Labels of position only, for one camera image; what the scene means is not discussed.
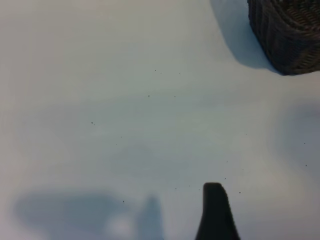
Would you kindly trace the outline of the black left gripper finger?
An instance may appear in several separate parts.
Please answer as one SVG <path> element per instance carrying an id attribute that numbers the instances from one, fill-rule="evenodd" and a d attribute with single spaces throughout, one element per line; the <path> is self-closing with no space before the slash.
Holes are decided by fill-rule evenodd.
<path id="1" fill-rule="evenodd" d="M 228 195 L 218 182 L 203 185 L 202 216 L 197 240 L 240 240 Z"/>

